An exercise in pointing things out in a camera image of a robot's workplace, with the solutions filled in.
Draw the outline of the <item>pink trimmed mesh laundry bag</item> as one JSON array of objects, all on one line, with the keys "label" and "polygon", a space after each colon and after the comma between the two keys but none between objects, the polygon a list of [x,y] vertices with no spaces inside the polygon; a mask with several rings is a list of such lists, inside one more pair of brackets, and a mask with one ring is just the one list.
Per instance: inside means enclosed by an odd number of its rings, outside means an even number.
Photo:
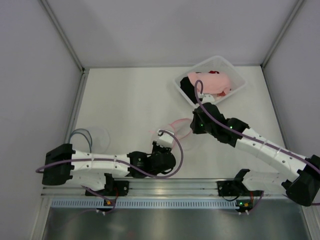
[{"label": "pink trimmed mesh laundry bag", "polygon": [[192,120],[190,118],[180,118],[172,123],[156,127],[155,130],[150,131],[152,133],[150,144],[152,145],[152,142],[157,139],[158,130],[166,130],[174,133],[184,151],[190,151],[195,146],[194,137],[190,128],[191,122]]}]

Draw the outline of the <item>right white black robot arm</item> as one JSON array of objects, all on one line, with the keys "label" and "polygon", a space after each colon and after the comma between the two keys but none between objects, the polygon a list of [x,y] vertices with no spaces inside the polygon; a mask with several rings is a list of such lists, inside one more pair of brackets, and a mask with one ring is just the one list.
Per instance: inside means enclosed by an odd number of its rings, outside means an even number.
[{"label": "right white black robot arm", "polygon": [[293,202],[309,207],[320,189],[320,158],[293,153],[262,137],[247,123],[225,118],[209,102],[193,110],[190,128],[194,134],[209,134],[220,143],[247,152],[276,173],[242,169],[234,178],[237,186],[248,191],[265,191],[286,195]]}]

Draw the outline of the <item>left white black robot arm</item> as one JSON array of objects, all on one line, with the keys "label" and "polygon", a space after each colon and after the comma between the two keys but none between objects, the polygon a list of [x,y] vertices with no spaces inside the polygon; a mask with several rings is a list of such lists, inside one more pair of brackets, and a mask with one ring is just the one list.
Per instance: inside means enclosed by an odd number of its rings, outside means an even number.
[{"label": "left white black robot arm", "polygon": [[70,143],[49,151],[45,165],[38,170],[44,186],[74,184],[92,191],[107,191],[115,178],[155,177],[169,174],[176,166],[170,147],[153,145],[152,153],[133,151],[103,155],[75,150]]}]

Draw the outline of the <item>pink bra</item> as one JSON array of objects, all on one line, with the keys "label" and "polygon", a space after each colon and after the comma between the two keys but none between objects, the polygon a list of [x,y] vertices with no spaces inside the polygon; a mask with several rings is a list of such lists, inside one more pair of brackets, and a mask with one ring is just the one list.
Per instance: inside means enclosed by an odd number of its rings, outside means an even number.
[{"label": "pink bra", "polygon": [[231,90],[231,81],[226,73],[220,71],[219,73],[220,74],[190,72],[187,74],[187,77],[194,87],[196,86],[197,80],[202,82],[202,90],[201,84],[197,84],[196,88],[198,93],[226,96]]}]

